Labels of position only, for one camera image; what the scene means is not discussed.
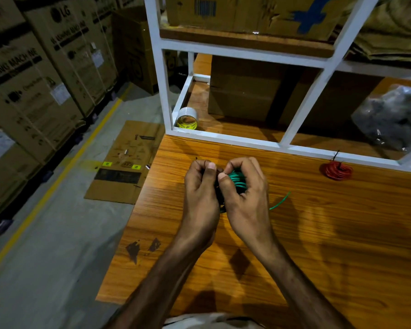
concrete floor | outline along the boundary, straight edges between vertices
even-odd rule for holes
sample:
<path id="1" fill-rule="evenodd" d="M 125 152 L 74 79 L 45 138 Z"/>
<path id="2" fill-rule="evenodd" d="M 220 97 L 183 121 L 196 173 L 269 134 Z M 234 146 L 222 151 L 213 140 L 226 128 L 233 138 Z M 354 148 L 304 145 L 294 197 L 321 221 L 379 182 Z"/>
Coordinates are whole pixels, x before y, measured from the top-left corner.
<path id="1" fill-rule="evenodd" d="M 117 305 L 95 301 L 133 205 L 84 199 L 111 144 L 126 120 L 163 123 L 159 95 L 134 84 L 126 99 L 90 143 L 0 263 L 0 329 L 100 328 Z M 174 105 L 180 90 L 170 94 Z M 88 140 L 115 102 L 109 103 L 76 145 L 14 217 L 0 237 L 0 251 Z"/>

person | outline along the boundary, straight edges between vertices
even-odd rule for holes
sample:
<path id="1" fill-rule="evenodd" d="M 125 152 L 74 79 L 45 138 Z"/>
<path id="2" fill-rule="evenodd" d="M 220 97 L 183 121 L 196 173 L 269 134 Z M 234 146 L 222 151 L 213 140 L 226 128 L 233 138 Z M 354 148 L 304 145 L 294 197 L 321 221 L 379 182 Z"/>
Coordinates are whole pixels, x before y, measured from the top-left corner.
<path id="1" fill-rule="evenodd" d="M 247 184 L 247 190 L 240 195 L 228 176 L 236 168 L 241 169 Z M 208 160 L 192 162 L 184 178 L 184 209 L 177 234 L 104 329 L 264 328 L 247 317 L 216 313 L 166 319 L 195 262 L 213 243 L 219 221 L 216 175 L 231 228 L 269 272 L 302 326 L 353 328 L 277 239 L 269 220 L 268 182 L 257 160 L 243 157 L 230 160 L 220 173 Z"/>

yellow floor line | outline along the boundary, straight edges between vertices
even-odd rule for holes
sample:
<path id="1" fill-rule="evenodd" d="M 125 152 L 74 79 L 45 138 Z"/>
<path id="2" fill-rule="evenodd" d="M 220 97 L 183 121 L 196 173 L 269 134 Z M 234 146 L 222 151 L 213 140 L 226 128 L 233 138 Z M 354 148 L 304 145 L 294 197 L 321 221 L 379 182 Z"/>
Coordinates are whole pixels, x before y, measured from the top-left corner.
<path id="1" fill-rule="evenodd" d="M 37 203 L 35 208 L 33 208 L 32 212 L 26 217 L 26 219 L 22 222 L 22 224 L 19 226 L 17 231 L 12 235 L 11 239 L 5 244 L 5 247 L 0 251 L 0 263 L 3 261 L 5 258 L 6 254 L 9 253 L 13 245 L 17 242 L 17 240 L 21 237 L 23 232 L 27 229 L 27 227 L 33 222 L 35 217 L 38 215 L 38 213 L 41 211 L 41 209 L 44 207 L 46 202 L 50 199 L 52 194 L 55 192 L 55 190 L 58 188 L 58 186 L 61 184 L 61 182 L 64 180 L 64 178 L 67 176 L 67 174 L 70 172 L 70 170 L 73 168 L 74 165 L 76 165 L 77 161 L 79 158 L 82 156 L 84 151 L 88 148 L 88 146 L 92 143 L 96 135 L 100 132 L 102 127 L 105 125 L 105 123 L 110 119 L 110 117 L 113 115 L 113 113 L 116 111 L 116 109 L 119 107 L 120 103 L 124 101 L 126 95 L 131 89 L 131 85 L 129 85 L 125 92 L 122 94 L 122 96 L 116 101 L 116 103 L 113 105 L 111 110 L 107 113 L 107 115 L 104 117 L 104 119 L 100 122 L 100 124 L 96 127 L 96 129 L 93 131 L 93 133 L 90 135 L 90 137 L 87 139 L 87 141 L 82 145 L 81 149 L 77 152 L 77 154 L 71 159 L 70 163 L 66 166 L 66 168 L 62 171 L 60 176 L 56 179 L 56 181 L 52 184 L 52 186 L 47 190 L 47 192 L 44 194 L 42 199 Z"/>

person's right hand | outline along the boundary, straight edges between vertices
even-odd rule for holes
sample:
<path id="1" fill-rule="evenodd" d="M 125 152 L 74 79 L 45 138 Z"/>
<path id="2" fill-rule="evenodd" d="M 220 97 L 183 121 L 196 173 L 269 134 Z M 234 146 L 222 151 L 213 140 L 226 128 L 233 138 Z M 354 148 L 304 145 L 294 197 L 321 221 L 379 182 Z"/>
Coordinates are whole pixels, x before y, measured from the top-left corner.
<path id="1" fill-rule="evenodd" d="M 228 174 L 240 168 L 245 176 L 247 190 L 238 194 Z M 224 196 L 225 209 L 231 228 L 253 253 L 275 240 L 269 220 L 268 182 L 254 157 L 235 158 L 218 175 Z"/>

person's left hand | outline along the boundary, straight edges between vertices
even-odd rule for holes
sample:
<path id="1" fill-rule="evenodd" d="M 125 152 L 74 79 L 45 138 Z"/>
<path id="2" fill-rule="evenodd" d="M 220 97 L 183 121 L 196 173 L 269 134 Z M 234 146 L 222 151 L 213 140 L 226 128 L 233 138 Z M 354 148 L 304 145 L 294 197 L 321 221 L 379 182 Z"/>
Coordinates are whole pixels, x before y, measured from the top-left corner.
<path id="1" fill-rule="evenodd" d="M 205 249 L 212 244 L 219 221 L 215 180 L 215 163 L 209 160 L 192 162 L 184 177 L 183 219 L 175 237 L 176 241 L 197 249 Z"/>

